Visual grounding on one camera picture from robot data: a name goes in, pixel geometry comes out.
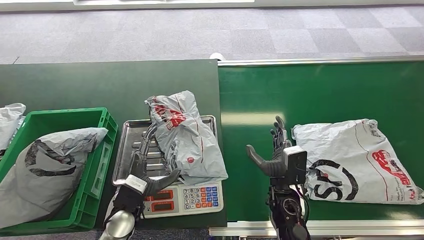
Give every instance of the digital scale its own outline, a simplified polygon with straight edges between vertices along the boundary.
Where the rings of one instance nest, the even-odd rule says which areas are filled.
[[[217,136],[214,116],[201,116],[201,120]],[[129,120],[123,124],[119,142],[112,183],[121,186],[127,179],[131,168],[131,156],[140,147],[141,139],[152,124],[150,119]],[[167,175],[166,160],[163,152],[153,140],[147,154],[147,175],[160,179]],[[188,186],[178,181],[144,199],[144,216],[147,219],[219,212],[224,208],[221,181],[212,184]]]

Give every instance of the gray carpet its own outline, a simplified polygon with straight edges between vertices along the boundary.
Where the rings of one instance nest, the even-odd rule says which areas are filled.
[[[424,6],[0,13],[0,64],[424,55]],[[94,240],[95,231],[1,240]],[[207,229],[134,240],[208,239]]]

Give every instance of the green crate handle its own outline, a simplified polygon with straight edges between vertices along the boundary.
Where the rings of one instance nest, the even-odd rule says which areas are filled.
[[[93,193],[97,199],[100,199],[102,191],[102,186],[106,180],[106,170],[108,169],[108,159],[112,153],[112,145],[103,142],[103,150],[101,151],[100,162],[98,164],[97,173],[95,175],[94,184],[91,187],[91,193]]]

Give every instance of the black cable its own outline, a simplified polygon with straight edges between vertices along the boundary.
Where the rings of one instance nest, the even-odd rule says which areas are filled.
[[[307,206],[307,212],[306,212],[306,216],[305,216],[305,224],[308,222],[309,219],[309,214],[311,213],[311,208],[309,207],[309,202],[306,199],[306,197],[303,195],[303,193],[301,193],[301,190],[299,189],[298,185],[294,185],[296,187],[296,191],[297,193],[300,195],[300,197],[305,201],[306,206]]]

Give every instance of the green table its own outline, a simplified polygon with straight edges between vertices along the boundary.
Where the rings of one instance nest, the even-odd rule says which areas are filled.
[[[275,115],[282,116],[289,129],[296,124],[375,119],[415,184],[424,188],[423,57],[227,61],[218,63],[218,73],[222,150],[229,175],[224,192],[229,222],[269,219],[269,208],[265,205],[269,179],[247,157],[245,146],[252,144],[265,159],[271,158],[269,130]],[[381,224],[375,220],[424,219],[423,205],[309,202],[309,226],[313,228],[320,226],[320,221],[334,221],[326,222],[325,227],[331,228],[331,224],[337,225],[340,220],[355,220],[357,224],[371,220],[367,223],[370,227]],[[269,225],[261,224],[257,224],[258,229],[268,229]],[[256,225],[228,226],[230,232],[245,227],[246,232],[241,231],[244,234],[240,235],[249,235]],[[217,228],[211,232],[226,235],[221,234],[223,230]]]
[[[147,118],[143,100],[148,96],[194,92],[200,113],[214,115],[222,124],[229,175],[224,181],[226,211],[150,219],[143,222],[146,228],[209,226],[216,236],[272,235],[265,205],[269,182],[247,158],[245,145],[269,158],[269,129],[277,114],[289,128],[376,119],[412,179],[424,187],[419,152],[424,144],[424,57],[227,61],[219,62],[218,70],[212,60],[0,65],[0,86],[7,87],[0,89],[0,105],[23,102],[28,111],[107,107],[120,126]],[[105,186],[97,227],[113,190]],[[422,205],[310,204],[308,227],[314,236],[424,235]],[[222,227],[227,220],[228,227]]]
[[[120,130],[127,120],[149,118],[144,104],[148,97],[190,90],[196,96],[200,114],[216,117],[220,133],[216,60],[0,65],[0,86],[0,106],[23,103],[27,106],[27,113],[106,107]],[[96,228],[102,228],[107,206],[115,193],[112,173],[118,145],[119,139],[108,168]],[[226,224],[224,209],[204,215],[147,219],[137,227],[205,228]]]

